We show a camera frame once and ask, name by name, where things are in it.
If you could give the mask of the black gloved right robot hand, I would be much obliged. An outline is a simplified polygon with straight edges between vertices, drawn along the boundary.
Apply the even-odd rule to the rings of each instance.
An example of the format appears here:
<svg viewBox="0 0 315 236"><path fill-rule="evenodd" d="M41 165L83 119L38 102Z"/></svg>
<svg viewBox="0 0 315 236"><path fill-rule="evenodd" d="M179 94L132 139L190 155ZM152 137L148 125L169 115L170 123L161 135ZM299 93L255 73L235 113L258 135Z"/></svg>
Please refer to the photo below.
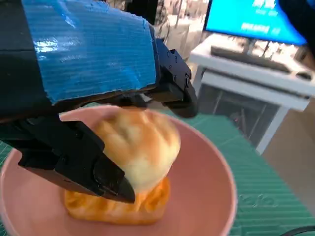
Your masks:
<svg viewBox="0 0 315 236"><path fill-rule="evenodd" d="M306 39L309 46L315 45L315 9L307 0L280 0L279 5L294 28Z"/></svg>

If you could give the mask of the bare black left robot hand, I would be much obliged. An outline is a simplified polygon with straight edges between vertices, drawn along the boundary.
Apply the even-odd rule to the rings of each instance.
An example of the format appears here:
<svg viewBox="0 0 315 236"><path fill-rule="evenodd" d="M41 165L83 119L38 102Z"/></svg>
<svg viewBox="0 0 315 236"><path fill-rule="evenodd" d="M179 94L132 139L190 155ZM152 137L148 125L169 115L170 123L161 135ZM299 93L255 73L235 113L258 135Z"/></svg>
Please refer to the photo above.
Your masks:
<svg viewBox="0 0 315 236"><path fill-rule="evenodd" d="M141 95L196 116L191 71L144 18L100 0L0 3L0 139L19 166L71 191L133 203L126 174L81 121L92 102L144 107Z"/></svg>

